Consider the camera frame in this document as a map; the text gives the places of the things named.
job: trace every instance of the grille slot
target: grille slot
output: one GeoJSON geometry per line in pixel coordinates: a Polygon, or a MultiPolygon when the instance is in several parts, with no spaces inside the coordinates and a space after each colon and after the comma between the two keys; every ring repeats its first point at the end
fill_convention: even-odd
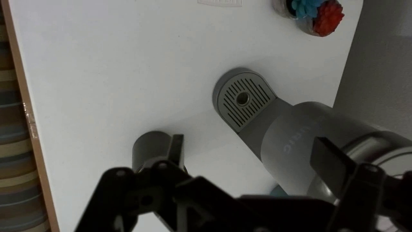
{"type": "Polygon", "coordinates": [[[222,116],[228,116],[229,125],[241,130],[274,98],[276,95],[260,76],[241,73],[223,86],[219,107],[224,109],[222,116]]]}

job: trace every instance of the red object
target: red object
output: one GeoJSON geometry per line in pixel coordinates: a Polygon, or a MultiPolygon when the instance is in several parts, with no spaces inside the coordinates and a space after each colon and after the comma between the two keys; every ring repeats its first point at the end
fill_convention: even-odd
{"type": "Polygon", "coordinates": [[[318,7],[318,16],[313,20],[313,31],[319,36],[327,36],[332,33],[344,18],[343,6],[335,1],[325,1],[318,7]]]}

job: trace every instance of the gray vacuum attachment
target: gray vacuum attachment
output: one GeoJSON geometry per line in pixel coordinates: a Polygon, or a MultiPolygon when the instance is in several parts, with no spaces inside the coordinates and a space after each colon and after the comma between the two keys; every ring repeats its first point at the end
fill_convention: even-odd
{"type": "Polygon", "coordinates": [[[345,117],[321,103],[290,105],[260,74],[247,68],[223,74],[214,90],[214,105],[288,194],[334,201],[309,162],[318,136],[331,140],[354,161],[380,165],[391,175],[412,168],[406,158],[399,159],[412,158],[411,140],[345,117]]]}
{"type": "Polygon", "coordinates": [[[212,98],[222,118],[258,157],[270,122],[290,107],[276,96],[261,76],[247,68],[234,68],[224,73],[212,98]]]}

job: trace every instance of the wooden edge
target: wooden edge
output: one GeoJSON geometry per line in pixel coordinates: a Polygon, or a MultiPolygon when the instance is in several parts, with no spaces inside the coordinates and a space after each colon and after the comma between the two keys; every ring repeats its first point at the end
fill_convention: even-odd
{"type": "Polygon", "coordinates": [[[34,153],[35,153],[36,166],[37,166],[39,178],[40,178],[40,183],[41,183],[43,196],[44,196],[44,201],[45,201],[45,206],[46,206],[48,220],[50,223],[50,229],[53,232],[58,232],[59,226],[58,226],[57,215],[55,215],[55,210],[54,210],[54,202],[53,202],[48,172],[46,172],[46,167],[45,167],[44,157],[43,157],[41,144],[40,144],[37,131],[36,131],[34,109],[31,105],[30,91],[28,91],[28,86],[27,86],[26,73],[23,69],[23,60],[22,60],[21,52],[19,52],[19,46],[18,46],[18,41],[17,41],[17,34],[16,34],[16,29],[14,29],[14,23],[13,23],[13,18],[12,18],[12,10],[10,10],[9,1],[12,1],[12,0],[1,0],[1,6],[3,6],[3,13],[4,13],[4,19],[5,19],[8,34],[9,34],[9,42],[10,42],[10,47],[12,47],[17,81],[18,81],[21,94],[22,94],[27,125],[31,131],[30,136],[31,136],[31,143],[34,147],[34,153]]]}

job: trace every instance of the white board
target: white board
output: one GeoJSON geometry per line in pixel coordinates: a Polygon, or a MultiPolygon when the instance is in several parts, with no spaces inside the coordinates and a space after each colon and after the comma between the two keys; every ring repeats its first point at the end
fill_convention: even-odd
{"type": "MultiPolygon", "coordinates": [[[[73,230],[104,170],[131,165],[149,130],[183,132],[189,172],[233,196],[270,190],[274,179],[214,110],[212,87],[242,65],[290,103],[332,105],[362,1],[341,2],[346,15],[328,37],[303,32],[270,0],[240,2],[10,1],[62,230],[73,230]]],[[[165,230],[147,216],[139,226],[165,230]]]]}

